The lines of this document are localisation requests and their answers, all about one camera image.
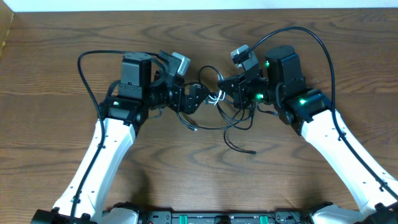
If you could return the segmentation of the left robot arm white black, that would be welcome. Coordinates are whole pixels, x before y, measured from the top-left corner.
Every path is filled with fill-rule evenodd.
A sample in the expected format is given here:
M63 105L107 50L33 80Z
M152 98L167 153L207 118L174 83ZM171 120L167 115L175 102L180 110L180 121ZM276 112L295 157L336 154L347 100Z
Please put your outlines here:
M145 222L125 205L106 212L105 200L149 110L169 107L192 114L206 98L197 86L185 93L189 64L189 58L176 52L123 52L121 79L112 82L102 103L94 103L98 120L74 178L50 211L36 211L32 223Z

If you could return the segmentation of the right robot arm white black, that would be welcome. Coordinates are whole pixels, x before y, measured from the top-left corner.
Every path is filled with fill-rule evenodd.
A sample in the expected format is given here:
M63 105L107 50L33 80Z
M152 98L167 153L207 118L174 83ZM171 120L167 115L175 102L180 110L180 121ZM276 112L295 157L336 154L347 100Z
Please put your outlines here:
M322 154L358 206L354 211L323 203L305 214L302 222L397 223L397 180L353 136L327 96L306 85L294 48L274 47L265 59L265 75L250 53L237 65L243 73L220 81L218 87L239 109L251 103L273 105L279 119Z

